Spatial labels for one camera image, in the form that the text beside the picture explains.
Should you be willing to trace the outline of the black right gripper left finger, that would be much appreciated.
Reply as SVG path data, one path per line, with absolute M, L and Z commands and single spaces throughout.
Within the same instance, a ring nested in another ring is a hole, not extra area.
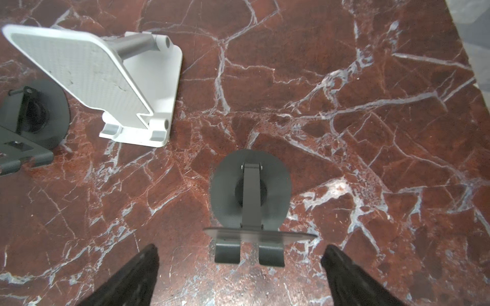
M 150 305 L 157 281 L 158 248 L 149 244 L 80 305 Z

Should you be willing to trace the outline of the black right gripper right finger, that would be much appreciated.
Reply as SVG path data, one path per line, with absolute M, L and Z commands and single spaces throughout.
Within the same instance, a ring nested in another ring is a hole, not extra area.
M 337 246 L 329 244 L 321 259 L 335 306 L 403 305 Z

